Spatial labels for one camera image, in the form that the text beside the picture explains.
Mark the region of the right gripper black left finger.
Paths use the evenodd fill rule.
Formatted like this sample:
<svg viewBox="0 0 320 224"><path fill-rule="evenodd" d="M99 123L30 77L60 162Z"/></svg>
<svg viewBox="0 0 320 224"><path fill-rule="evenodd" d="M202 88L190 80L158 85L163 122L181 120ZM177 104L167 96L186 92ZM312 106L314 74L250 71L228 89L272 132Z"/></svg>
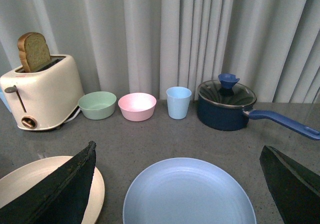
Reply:
<svg viewBox="0 0 320 224"><path fill-rule="evenodd" d="M2 224L80 224L96 166L96 143L0 209Z"/></svg>

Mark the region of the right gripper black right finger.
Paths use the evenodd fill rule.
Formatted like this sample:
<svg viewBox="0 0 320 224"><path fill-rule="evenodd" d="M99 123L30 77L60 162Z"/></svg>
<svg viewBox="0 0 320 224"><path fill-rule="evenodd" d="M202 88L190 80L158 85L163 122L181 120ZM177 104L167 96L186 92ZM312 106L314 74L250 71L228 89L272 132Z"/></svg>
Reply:
<svg viewBox="0 0 320 224"><path fill-rule="evenodd" d="M320 176L272 146L264 146L260 165L285 224L320 222Z"/></svg>

